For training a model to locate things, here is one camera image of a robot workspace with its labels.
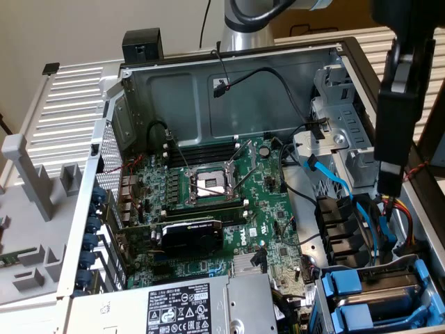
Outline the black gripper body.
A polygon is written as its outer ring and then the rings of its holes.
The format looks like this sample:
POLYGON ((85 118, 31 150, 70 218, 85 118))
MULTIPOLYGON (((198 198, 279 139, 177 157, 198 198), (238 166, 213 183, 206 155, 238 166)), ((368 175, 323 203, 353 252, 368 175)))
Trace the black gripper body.
POLYGON ((444 28, 444 1, 370 1, 374 22, 395 33, 444 28))

